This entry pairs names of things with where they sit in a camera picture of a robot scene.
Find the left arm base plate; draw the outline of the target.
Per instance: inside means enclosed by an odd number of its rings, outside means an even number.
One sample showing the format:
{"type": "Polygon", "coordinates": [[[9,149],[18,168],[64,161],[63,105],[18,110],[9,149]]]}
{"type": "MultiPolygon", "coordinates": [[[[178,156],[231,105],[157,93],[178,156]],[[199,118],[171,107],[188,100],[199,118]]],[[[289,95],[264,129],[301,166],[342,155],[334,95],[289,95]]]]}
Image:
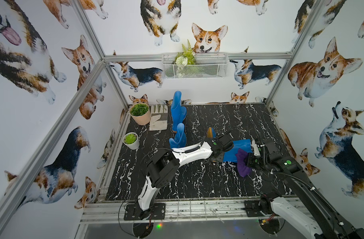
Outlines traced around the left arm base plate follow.
{"type": "Polygon", "coordinates": [[[143,211],[138,203],[129,203],[125,209],[125,221],[163,220],[165,218],[166,204],[156,203],[150,209],[143,211]]]}

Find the purple cloth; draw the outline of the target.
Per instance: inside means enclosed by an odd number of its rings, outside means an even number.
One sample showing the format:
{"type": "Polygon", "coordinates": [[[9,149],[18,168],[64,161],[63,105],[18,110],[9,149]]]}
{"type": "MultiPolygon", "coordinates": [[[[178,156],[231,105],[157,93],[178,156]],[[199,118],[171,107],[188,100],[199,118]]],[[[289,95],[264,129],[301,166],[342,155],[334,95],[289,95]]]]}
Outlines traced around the purple cloth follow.
{"type": "Polygon", "coordinates": [[[247,175],[251,174],[253,169],[248,166],[250,154],[239,148],[235,156],[237,158],[237,170],[239,175],[244,178],[247,175]]]}

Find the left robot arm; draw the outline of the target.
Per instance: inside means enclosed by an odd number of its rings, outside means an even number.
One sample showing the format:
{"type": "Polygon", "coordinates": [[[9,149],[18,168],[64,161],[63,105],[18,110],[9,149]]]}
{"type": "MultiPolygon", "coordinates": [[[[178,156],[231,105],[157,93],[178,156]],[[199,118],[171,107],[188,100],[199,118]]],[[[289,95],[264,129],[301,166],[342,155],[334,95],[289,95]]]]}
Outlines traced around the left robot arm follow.
{"type": "Polygon", "coordinates": [[[182,166],[198,160],[221,161],[224,153],[233,148],[232,139],[230,131],[227,131],[215,138],[206,137],[191,146],[159,149],[146,163],[145,184],[137,199],[141,211],[150,211],[159,190],[173,180],[182,166]]]}

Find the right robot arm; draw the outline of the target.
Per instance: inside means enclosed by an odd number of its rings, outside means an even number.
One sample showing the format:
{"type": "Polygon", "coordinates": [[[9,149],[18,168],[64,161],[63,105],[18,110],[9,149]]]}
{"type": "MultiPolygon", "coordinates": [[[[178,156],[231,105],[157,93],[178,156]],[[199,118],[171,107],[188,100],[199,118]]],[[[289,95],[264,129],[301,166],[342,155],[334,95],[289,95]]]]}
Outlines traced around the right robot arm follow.
{"type": "Polygon", "coordinates": [[[309,215],[291,205],[279,192],[263,194],[259,201],[245,203],[247,215],[260,213],[280,216],[307,239],[364,239],[364,229],[354,227],[314,187],[300,164],[291,156],[282,156],[271,139],[251,142],[246,159],[249,168],[282,177],[296,194],[309,215]]]}

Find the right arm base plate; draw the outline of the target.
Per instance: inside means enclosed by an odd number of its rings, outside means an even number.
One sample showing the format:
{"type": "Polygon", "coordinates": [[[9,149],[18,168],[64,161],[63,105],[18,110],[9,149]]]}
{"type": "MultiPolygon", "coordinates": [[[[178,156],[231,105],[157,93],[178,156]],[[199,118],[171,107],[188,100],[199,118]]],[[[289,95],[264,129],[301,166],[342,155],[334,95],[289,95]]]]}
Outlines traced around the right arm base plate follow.
{"type": "Polygon", "coordinates": [[[271,204],[266,199],[247,200],[244,202],[244,210],[248,217],[269,217],[273,214],[271,204]]]}

